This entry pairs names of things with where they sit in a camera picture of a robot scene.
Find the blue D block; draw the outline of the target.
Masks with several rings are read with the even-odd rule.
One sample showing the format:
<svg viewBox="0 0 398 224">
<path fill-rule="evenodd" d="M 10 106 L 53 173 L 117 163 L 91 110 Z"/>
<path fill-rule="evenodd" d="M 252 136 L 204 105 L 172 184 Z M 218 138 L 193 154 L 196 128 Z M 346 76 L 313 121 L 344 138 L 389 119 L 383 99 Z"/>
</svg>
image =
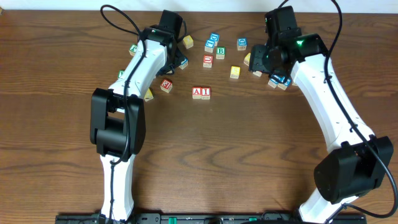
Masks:
<svg viewBox="0 0 398 224">
<path fill-rule="evenodd" d="M 246 50 L 248 46 L 247 38 L 238 38 L 237 39 L 237 50 L 242 51 Z"/>
</svg>

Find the yellow block lower left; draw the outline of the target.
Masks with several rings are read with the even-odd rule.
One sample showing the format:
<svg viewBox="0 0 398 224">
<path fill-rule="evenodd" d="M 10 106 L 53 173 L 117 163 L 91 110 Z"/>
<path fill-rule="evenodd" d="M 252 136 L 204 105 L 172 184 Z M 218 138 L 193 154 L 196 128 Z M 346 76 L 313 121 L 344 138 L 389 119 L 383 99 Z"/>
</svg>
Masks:
<svg viewBox="0 0 398 224">
<path fill-rule="evenodd" d="M 154 96 L 153 96 L 152 90 L 150 88 L 148 88 L 146 93 L 145 93 L 145 95 L 144 95 L 144 101 L 148 102 L 148 101 L 153 100 L 153 99 L 154 99 Z"/>
</svg>

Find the red I block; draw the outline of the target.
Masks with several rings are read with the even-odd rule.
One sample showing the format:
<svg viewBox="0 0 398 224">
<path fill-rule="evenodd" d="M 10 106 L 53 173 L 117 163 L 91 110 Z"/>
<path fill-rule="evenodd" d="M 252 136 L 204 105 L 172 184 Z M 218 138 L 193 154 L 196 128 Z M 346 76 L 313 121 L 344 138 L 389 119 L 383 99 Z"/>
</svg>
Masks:
<svg viewBox="0 0 398 224">
<path fill-rule="evenodd" d="M 202 87 L 201 88 L 201 99 L 209 100 L 211 98 L 211 88 L 210 87 Z"/>
</svg>

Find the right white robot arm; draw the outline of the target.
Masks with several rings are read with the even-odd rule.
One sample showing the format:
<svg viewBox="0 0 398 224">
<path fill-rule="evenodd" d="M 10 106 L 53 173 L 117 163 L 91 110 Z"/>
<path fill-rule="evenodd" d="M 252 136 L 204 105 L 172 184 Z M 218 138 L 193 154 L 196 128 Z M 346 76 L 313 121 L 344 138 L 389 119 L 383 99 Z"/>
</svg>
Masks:
<svg viewBox="0 0 398 224">
<path fill-rule="evenodd" d="M 316 166 L 316 188 L 295 219 L 331 223 L 357 198 L 392 179 L 388 168 L 394 146 L 377 137 L 360 118 L 338 81 L 332 48 L 318 34 L 302 34 L 292 7 L 282 3 L 265 15 L 267 42 L 251 50 L 249 70 L 269 76 L 271 85 L 297 85 L 323 133 L 328 154 Z"/>
</svg>

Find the red U block right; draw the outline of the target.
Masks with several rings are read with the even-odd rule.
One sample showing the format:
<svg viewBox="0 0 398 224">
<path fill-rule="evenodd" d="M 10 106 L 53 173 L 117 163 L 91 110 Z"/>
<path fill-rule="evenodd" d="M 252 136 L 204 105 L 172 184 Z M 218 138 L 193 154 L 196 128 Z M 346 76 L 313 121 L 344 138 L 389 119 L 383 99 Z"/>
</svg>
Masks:
<svg viewBox="0 0 398 224">
<path fill-rule="evenodd" d="M 256 72 L 254 72 L 253 73 L 255 76 L 257 76 L 257 77 L 261 77 L 262 76 L 262 72 L 260 72 L 260 71 L 256 71 Z"/>
</svg>

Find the yellow block upper right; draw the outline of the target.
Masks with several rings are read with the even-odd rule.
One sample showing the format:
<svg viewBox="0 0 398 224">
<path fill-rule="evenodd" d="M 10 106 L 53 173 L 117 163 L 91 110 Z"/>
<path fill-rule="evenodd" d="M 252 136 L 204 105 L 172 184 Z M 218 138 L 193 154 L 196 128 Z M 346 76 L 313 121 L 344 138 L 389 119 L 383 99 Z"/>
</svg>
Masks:
<svg viewBox="0 0 398 224">
<path fill-rule="evenodd" d="M 244 64 L 249 66 L 250 64 L 251 53 L 248 53 L 244 58 Z"/>
</svg>

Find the green B block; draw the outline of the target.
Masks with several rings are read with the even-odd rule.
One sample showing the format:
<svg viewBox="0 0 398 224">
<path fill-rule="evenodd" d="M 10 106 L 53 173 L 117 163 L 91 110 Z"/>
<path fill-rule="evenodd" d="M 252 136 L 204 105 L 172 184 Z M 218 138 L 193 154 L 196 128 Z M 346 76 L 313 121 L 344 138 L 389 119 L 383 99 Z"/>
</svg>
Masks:
<svg viewBox="0 0 398 224">
<path fill-rule="evenodd" d="M 226 55 L 226 48 L 225 47 L 217 47 L 216 48 L 216 59 L 223 60 Z"/>
</svg>

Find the yellow block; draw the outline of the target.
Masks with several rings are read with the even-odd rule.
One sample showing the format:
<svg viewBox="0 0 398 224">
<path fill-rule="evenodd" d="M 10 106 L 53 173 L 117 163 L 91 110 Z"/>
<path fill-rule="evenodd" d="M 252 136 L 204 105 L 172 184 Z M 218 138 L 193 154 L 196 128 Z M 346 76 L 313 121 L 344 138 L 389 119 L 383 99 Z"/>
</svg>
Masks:
<svg viewBox="0 0 398 224">
<path fill-rule="evenodd" d="M 238 79 L 240 76 L 241 68 L 237 66 L 232 66 L 230 71 L 230 78 Z"/>
<path fill-rule="evenodd" d="M 152 90 L 150 88 L 148 88 L 146 93 L 145 93 L 145 95 L 144 95 L 144 101 L 148 102 L 148 101 L 153 100 L 153 99 L 154 99 L 154 96 L 153 96 Z"/>
<path fill-rule="evenodd" d="M 248 53 L 244 58 L 244 64 L 249 66 L 250 64 L 251 53 Z"/>
<path fill-rule="evenodd" d="M 183 45 L 184 45 L 184 47 L 186 49 L 190 49 L 190 48 L 192 48 L 194 46 L 194 41 L 193 41 L 191 35 L 186 35 L 183 38 L 182 42 L 183 42 Z"/>
</svg>

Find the blue block pair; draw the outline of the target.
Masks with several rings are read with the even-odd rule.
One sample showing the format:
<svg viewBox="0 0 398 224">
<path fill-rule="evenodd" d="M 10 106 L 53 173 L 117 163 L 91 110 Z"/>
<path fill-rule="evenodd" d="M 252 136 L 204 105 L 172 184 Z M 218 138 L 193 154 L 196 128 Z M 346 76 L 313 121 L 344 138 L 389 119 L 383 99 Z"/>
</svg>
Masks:
<svg viewBox="0 0 398 224">
<path fill-rule="evenodd" d="M 205 42 L 205 52 L 213 53 L 215 47 L 215 41 L 214 40 L 206 40 Z"/>
<path fill-rule="evenodd" d="M 218 45 L 219 40 L 220 40 L 220 35 L 217 34 L 217 33 L 213 33 L 212 32 L 210 34 L 210 38 L 209 39 L 212 40 L 215 43 L 215 47 L 216 47 Z"/>
</svg>

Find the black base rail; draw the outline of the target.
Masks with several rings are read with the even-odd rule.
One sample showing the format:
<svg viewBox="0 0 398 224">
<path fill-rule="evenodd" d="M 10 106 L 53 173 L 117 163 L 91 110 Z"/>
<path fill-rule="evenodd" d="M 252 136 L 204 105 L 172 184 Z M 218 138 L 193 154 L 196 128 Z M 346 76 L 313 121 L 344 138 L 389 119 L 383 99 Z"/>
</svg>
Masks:
<svg viewBox="0 0 398 224">
<path fill-rule="evenodd" d="M 104 215 L 57 215 L 55 224 L 100 224 L 107 223 Z M 263 215 L 161 215 L 159 213 L 141 213 L 131 217 L 128 224 L 293 224 L 300 223 L 289 213 L 267 212 Z"/>
</svg>

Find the blue block lower pair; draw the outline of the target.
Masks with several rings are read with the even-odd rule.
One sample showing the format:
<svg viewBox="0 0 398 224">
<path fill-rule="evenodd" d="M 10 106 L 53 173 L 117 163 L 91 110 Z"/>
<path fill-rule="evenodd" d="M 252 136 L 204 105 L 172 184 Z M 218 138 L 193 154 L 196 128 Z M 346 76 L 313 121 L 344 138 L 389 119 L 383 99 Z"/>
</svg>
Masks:
<svg viewBox="0 0 398 224">
<path fill-rule="evenodd" d="M 205 42 L 205 52 L 213 53 L 215 47 L 215 41 L 214 40 L 206 40 Z"/>
</svg>

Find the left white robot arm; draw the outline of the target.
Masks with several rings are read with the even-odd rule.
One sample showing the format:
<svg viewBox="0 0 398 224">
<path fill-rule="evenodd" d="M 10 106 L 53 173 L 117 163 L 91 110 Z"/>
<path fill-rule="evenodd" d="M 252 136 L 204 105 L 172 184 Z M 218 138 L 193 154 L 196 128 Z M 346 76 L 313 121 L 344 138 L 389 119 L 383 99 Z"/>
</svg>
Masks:
<svg viewBox="0 0 398 224">
<path fill-rule="evenodd" d="M 104 170 L 105 223 L 126 223 L 133 211 L 132 170 L 145 136 L 144 96 L 159 75 L 174 73 L 185 56 L 178 48 L 185 25 L 176 12 L 164 10 L 158 24 L 136 29 L 136 53 L 118 79 L 91 97 L 90 141 Z"/>
</svg>

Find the yellow block centre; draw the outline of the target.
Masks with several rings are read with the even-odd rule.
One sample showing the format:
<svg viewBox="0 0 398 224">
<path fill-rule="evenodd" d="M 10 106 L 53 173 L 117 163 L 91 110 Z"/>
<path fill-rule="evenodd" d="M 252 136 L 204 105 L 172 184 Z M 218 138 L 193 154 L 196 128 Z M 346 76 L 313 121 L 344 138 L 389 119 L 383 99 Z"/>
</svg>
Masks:
<svg viewBox="0 0 398 224">
<path fill-rule="evenodd" d="M 241 68 L 237 66 L 232 66 L 230 71 L 230 78 L 238 79 L 240 76 Z"/>
</svg>

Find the red A block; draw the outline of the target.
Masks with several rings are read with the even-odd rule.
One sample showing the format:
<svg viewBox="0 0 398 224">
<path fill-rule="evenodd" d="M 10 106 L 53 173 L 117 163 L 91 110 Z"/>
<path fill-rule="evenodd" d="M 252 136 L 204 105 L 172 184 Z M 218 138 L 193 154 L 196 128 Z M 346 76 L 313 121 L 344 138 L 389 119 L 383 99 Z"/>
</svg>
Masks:
<svg viewBox="0 0 398 224">
<path fill-rule="evenodd" d="M 192 98 L 195 99 L 195 100 L 201 99 L 201 87 L 194 86 L 192 88 Z"/>
</svg>

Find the red E block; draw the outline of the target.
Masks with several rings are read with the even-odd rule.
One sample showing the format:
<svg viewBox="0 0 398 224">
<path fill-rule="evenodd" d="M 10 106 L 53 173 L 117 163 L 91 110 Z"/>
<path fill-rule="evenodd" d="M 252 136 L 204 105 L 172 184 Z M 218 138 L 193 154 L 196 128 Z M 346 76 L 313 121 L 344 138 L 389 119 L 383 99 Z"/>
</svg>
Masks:
<svg viewBox="0 0 398 224">
<path fill-rule="evenodd" d="M 160 84 L 160 89 L 166 93 L 170 93 L 173 88 L 173 84 L 171 80 L 163 79 Z"/>
</svg>

